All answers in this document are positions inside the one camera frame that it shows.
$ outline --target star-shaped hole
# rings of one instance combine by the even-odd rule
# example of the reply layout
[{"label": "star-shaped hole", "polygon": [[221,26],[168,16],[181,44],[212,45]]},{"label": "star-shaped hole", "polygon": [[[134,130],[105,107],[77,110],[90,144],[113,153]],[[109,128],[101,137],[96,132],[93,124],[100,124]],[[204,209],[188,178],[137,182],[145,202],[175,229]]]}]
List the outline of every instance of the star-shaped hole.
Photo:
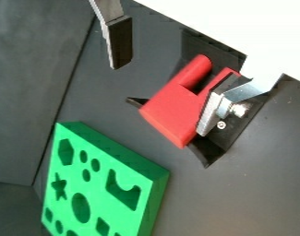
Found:
[{"label": "star-shaped hole", "polygon": [[55,181],[51,183],[54,189],[55,189],[55,200],[58,201],[62,198],[65,198],[65,200],[68,200],[66,197],[66,180],[61,180],[58,173],[55,174]]}]

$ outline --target metal bracket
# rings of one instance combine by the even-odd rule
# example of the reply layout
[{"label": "metal bracket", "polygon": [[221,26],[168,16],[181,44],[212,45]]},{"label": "metal bracket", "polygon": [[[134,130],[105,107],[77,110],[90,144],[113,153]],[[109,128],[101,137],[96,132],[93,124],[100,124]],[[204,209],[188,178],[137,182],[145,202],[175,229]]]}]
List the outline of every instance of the metal bracket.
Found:
[{"label": "metal bracket", "polygon": [[229,114],[239,118],[245,117],[249,111],[253,110],[255,104],[251,99],[267,93],[271,89],[256,86],[252,79],[231,74],[211,92],[197,123],[197,133],[201,136],[208,135],[220,120],[225,119]]},{"label": "metal bracket", "polygon": [[133,19],[124,15],[120,0],[89,0],[101,21],[109,62],[120,69],[133,59]]},{"label": "metal bracket", "polygon": [[215,126],[205,136],[196,136],[188,145],[205,168],[208,168],[229,150],[237,137],[260,111],[261,106],[267,102],[268,97],[268,93],[266,93],[259,97],[249,99],[252,108],[247,115],[240,118],[236,115],[229,114],[228,117],[221,120],[225,124],[225,128],[223,129],[219,126]]}]

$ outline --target shaped cutout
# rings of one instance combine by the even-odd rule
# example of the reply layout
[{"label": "shaped cutout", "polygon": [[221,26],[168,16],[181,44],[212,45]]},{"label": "shaped cutout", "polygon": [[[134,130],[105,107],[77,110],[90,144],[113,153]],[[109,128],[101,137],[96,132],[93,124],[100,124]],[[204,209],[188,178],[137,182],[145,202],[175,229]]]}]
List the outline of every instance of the shaped cutout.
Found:
[{"label": "shaped cutout", "polygon": [[74,148],[72,146],[72,142],[69,139],[64,139],[59,141],[58,156],[65,166],[69,166],[73,164]]},{"label": "shaped cutout", "polygon": [[84,170],[84,179],[85,179],[86,182],[90,181],[90,172],[89,172],[89,170]]},{"label": "shaped cutout", "polygon": [[101,233],[102,236],[109,235],[110,227],[102,218],[98,218],[97,221],[97,231]]},{"label": "shaped cutout", "polygon": [[78,234],[73,230],[69,230],[66,236],[78,236]]},{"label": "shaped cutout", "polygon": [[51,183],[54,189],[55,189],[55,200],[58,201],[59,198],[65,198],[65,200],[68,200],[66,197],[66,184],[68,182],[65,180],[61,180],[58,173],[55,174],[55,181]]},{"label": "shaped cutout", "polygon": [[110,169],[106,181],[106,191],[118,199],[118,201],[129,207],[132,210],[136,210],[138,198],[141,195],[141,189],[138,186],[134,186],[132,190],[125,191],[118,186],[117,182],[117,173]]},{"label": "shaped cutout", "polygon": [[64,225],[59,220],[55,222],[55,230],[58,233],[64,233]]},{"label": "shaped cutout", "polygon": [[76,194],[72,199],[72,208],[80,222],[88,223],[90,219],[90,206],[86,197]]},{"label": "shaped cutout", "polygon": [[54,213],[53,213],[53,211],[47,207],[46,207],[45,215],[46,215],[46,219],[49,220],[49,222],[53,222]]},{"label": "shaped cutout", "polygon": [[85,152],[85,150],[81,151],[80,158],[84,163],[88,162],[88,153]]},{"label": "shaped cutout", "polygon": [[92,160],[92,169],[98,172],[101,169],[101,162],[97,159]]}]

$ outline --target hexagon-shaped hole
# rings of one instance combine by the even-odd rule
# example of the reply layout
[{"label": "hexagon-shaped hole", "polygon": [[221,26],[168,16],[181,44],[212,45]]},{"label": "hexagon-shaped hole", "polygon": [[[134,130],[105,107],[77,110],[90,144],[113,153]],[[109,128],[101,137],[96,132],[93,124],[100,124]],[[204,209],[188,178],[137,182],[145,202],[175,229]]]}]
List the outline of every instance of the hexagon-shaped hole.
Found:
[{"label": "hexagon-shaped hole", "polygon": [[72,146],[70,140],[62,139],[58,144],[58,156],[61,158],[62,164],[69,166],[73,164],[74,148]]}]

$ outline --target gray wall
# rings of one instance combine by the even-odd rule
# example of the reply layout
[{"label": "gray wall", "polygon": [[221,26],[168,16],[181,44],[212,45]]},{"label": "gray wall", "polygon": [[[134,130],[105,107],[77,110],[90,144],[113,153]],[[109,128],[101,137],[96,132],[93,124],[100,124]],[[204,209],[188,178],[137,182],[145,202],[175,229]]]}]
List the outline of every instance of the gray wall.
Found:
[{"label": "gray wall", "polygon": [[0,183],[0,236],[49,235],[39,221],[41,209],[33,187]]},{"label": "gray wall", "polygon": [[0,182],[34,182],[93,16],[88,1],[0,0]]}]

